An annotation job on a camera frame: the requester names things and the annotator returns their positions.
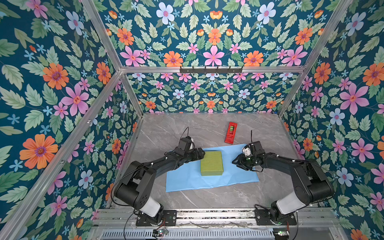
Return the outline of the green gift box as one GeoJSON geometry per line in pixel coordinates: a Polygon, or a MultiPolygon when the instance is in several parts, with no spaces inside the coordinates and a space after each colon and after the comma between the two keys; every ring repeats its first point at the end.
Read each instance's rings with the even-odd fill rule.
{"type": "Polygon", "coordinates": [[[202,176],[221,176],[224,172],[223,157],[220,151],[207,151],[201,160],[202,176]]]}

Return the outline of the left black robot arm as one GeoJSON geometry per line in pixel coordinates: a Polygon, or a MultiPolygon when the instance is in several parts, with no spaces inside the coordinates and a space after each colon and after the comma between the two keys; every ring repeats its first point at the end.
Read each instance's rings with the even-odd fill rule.
{"type": "Polygon", "coordinates": [[[205,151],[195,147],[191,137],[183,137],[174,150],[166,152],[157,160],[147,163],[131,162],[120,182],[115,184],[114,196],[135,210],[140,210],[150,200],[157,177],[184,164],[202,160],[204,156],[205,151]]]}

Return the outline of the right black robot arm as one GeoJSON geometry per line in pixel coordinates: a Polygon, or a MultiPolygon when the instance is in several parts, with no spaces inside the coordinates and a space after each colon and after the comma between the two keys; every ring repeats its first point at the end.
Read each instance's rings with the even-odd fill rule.
{"type": "Polygon", "coordinates": [[[313,203],[322,202],[335,194],[335,190],[320,165],[314,161],[283,157],[267,153],[260,142],[243,147],[232,164],[245,171],[256,167],[272,169],[291,177],[293,192],[271,204],[270,216],[274,219],[287,217],[313,203]]]}

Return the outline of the red tape dispenser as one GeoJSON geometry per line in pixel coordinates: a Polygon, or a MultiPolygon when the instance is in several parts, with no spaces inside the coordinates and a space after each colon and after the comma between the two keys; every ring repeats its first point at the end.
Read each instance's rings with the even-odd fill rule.
{"type": "Polygon", "coordinates": [[[234,143],[237,126],[238,126],[238,124],[236,124],[236,123],[233,123],[233,122],[229,123],[226,137],[225,137],[225,143],[227,143],[227,144],[233,144],[234,143]]]}

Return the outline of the white ventilation grille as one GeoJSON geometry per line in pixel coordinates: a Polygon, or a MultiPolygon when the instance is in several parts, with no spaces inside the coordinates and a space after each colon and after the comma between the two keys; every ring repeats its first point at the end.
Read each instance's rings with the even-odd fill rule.
{"type": "Polygon", "coordinates": [[[274,240],[272,230],[252,229],[130,229],[104,230],[102,240],[274,240]]]}

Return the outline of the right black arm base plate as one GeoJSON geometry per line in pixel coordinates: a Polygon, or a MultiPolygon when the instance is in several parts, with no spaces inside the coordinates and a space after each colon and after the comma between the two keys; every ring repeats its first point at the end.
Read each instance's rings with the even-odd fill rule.
{"type": "Polygon", "coordinates": [[[298,224],[295,214],[281,214],[278,210],[255,209],[255,219],[259,226],[296,226],[298,224]]]}

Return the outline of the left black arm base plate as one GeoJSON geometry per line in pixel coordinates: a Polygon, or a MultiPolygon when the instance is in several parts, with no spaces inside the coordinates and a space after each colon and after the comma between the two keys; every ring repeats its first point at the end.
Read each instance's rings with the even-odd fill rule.
{"type": "Polygon", "coordinates": [[[160,210],[155,217],[150,217],[149,215],[139,211],[136,220],[137,227],[174,227],[177,221],[176,210],[160,210]]]}

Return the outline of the black hook rail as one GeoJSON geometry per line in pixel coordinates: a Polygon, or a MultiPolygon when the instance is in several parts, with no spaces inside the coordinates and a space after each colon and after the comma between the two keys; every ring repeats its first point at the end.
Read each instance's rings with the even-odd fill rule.
{"type": "Polygon", "coordinates": [[[243,72],[243,67],[180,67],[181,74],[237,74],[243,72]]]}

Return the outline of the aluminium front mounting rail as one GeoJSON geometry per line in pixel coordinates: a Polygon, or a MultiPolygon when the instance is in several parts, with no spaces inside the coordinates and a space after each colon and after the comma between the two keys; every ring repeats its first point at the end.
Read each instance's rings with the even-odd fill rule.
{"type": "MultiPolygon", "coordinates": [[[[255,209],[262,208],[208,208],[208,209],[173,209],[178,212],[174,227],[238,227],[238,228],[340,228],[339,218],[331,208],[304,208],[293,214],[297,218],[296,226],[259,226],[255,219],[255,209]]],[[[94,227],[136,227],[137,215],[131,209],[102,209],[93,221],[94,227]]]]}

